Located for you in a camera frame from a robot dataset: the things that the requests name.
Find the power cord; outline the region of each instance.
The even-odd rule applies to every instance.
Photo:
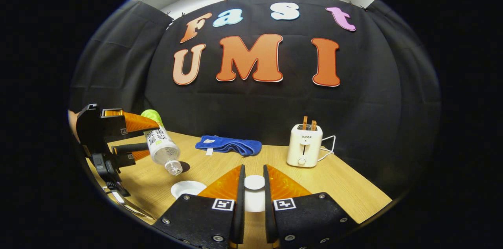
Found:
[[[325,148],[320,148],[320,150],[328,151],[328,153],[325,154],[325,156],[323,156],[322,158],[320,158],[318,161],[321,161],[322,159],[326,158],[329,154],[333,154],[334,153],[334,147],[336,145],[336,135],[332,135],[332,136],[329,136],[327,138],[323,138],[321,141],[327,140],[327,139],[332,138],[332,137],[334,138],[334,142],[332,143],[332,150],[327,150]]]

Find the white toaster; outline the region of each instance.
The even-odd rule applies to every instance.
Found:
[[[318,125],[315,130],[311,130],[309,124],[305,130],[302,126],[297,124],[292,129],[286,162],[296,167],[314,167],[318,163],[323,131]]]

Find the table surface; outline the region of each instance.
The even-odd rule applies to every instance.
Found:
[[[200,137],[183,135],[168,131],[171,139],[181,150],[180,161],[190,165],[190,170],[178,176],[169,174],[163,165],[154,163],[150,156],[142,158],[136,165],[122,167],[122,185],[131,193],[126,199],[158,219],[175,201],[171,186],[179,181],[199,181],[206,186],[217,180],[229,170],[239,165],[246,166],[246,176],[263,175],[264,165],[271,165],[291,179],[300,183],[311,193],[328,193],[357,223],[362,223],[391,202],[390,197],[374,186],[349,165],[331,154],[316,167],[292,167],[286,163],[288,146],[263,145],[257,156],[243,157],[236,152],[213,152],[206,156],[205,150],[195,148]],[[145,142],[145,137],[135,137],[115,141],[113,145]],[[326,151],[320,151],[320,157]],[[88,165],[100,186],[105,183],[88,159]],[[117,202],[113,195],[108,197]],[[155,221],[141,218],[148,224]],[[246,212],[244,225],[244,244],[240,249],[271,248],[266,243],[264,212]]]

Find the screw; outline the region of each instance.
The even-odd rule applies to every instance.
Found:
[[[215,240],[216,242],[222,242],[223,241],[223,237],[221,237],[219,235],[214,235],[213,236],[213,240]]]

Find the blue towel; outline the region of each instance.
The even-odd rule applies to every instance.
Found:
[[[201,137],[201,141],[196,143],[196,149],[206,150],[208,148],[213,148],[215,152],[226,153],[233,150],[240,153],[241,156],[255,156],[262,149],[262,143],[255,140],[204,135]]]

